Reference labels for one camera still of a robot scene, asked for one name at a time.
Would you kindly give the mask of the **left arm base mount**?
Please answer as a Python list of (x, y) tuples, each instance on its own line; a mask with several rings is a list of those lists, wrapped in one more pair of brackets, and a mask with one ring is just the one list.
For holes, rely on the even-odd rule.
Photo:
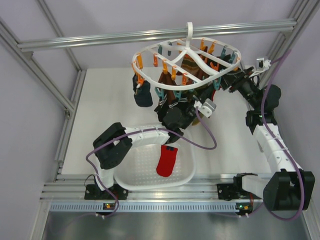
[[(124, 189), (118, 184), (114, 184), (109, 190), (117, 197), (118, 200), (126, 200), (128, 197), (128, 190)], [(100, 190), (95, 184), (88, 184), (84, 193), (85, 200), (113, 200), (114, 198), (106, 191)]]

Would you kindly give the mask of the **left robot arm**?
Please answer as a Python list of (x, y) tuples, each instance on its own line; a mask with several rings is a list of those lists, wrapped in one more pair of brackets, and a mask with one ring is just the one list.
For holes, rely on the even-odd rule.
[(92, 143), (95, 159), (90, 164), (97, 195), (109, 198), (114, 184), (135, 191), (176, 187), (191, 180), (196, 171), (195, 153), (181, 141), (206, 147), (184, 137), (182, 131), (212, 115), (217, 107), (215, 92), (209, 87), (172, 108), (160, 106), (160, 124), (124, 127), (115, 122), (107, 128)]

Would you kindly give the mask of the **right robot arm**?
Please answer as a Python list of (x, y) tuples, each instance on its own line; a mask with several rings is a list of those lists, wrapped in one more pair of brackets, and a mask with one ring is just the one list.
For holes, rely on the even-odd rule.
[(271, 84), (263, 89), (253, 80), (253, 68), (237, 70), (222, 77), (221, 88), (238, 91), (252, 107), (245, 123), (264, 154), (272, 177), (262, 179), (256, 173), (239, 173), (233, 178), (233, 192), (238, 198), (252, 194), (261, 198), (269, 211), (307, 210), (315, 185), (315, 176), (296, 163), (286, 147), (274, 117), (281, 89)]

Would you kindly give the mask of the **red santa sock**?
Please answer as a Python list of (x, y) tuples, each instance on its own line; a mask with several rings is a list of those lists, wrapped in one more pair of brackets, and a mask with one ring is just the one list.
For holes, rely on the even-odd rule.
[(212, 92), (212, 95), (211, 95), (211, 100), (212, 100), (212, 101), (214, 101), (214, 95), (215, 95), (215, 93), (216, 93), (216, 90), (214, 89), (213, 92)]

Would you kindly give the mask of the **white round clip hanger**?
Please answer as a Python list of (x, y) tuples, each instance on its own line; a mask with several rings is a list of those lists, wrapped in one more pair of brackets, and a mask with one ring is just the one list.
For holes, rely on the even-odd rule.
[[(210, 83), (217, 85), (222, 76), (240, 66), (242, 55), (237, 48), (209, 37), (195, 37), (192, 22), (186, 29), (186, 38), (152, 44), (133, 55), (131, 67), (138, 88), (148, 82), (157, 91), (194, 90)], [(151, 56), (153, 67), (161, 69), (159, 78), (144, 71), (144, 56)]]

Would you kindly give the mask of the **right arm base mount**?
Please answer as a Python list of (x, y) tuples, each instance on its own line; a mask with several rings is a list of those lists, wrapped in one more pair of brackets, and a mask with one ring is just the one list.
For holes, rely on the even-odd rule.
[(255, 173), (238, 173), (232, 178), (232, 183), (217, 184), (218, 199), (231, 201), (237, 199), (249, 199), (252, 193), (242, 188), (242, 178), (244, 176), (257, 176)]

